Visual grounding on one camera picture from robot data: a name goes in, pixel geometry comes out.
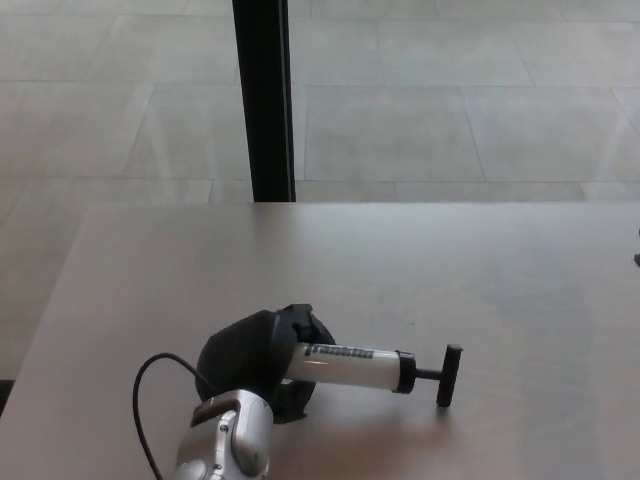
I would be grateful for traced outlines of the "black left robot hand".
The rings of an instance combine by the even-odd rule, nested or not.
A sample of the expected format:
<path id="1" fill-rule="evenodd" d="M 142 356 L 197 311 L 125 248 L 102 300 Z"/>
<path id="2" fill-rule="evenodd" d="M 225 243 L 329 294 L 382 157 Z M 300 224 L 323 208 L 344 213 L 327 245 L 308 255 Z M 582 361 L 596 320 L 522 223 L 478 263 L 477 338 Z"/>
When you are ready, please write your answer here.
<path id="1" fill-rule="evenodd" d="M 309 304 L 262 310 L 225 327 L 207 340 L 199 355 L 196 370 L 204 378 L 196 381 L 200 399 L 243 389 L 267 401 L 277 424 L 304 419 L 316 384 L 283 382 L 299 343 L 335 343 Z"/>

